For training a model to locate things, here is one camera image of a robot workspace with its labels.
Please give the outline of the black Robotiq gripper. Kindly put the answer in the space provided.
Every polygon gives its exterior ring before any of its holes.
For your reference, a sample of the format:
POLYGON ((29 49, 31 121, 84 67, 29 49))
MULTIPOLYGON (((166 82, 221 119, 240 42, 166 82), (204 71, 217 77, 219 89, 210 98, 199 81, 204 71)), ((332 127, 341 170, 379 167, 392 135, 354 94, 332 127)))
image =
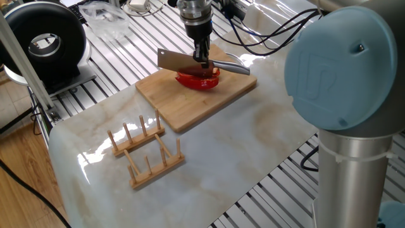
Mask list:
POLYGON ((186 34, 194 40, 195 51, 193 58, 203 68, 209 67, 210 35, 213 31, 212 21, 209 20, 200 25, 185 25, 186 34))

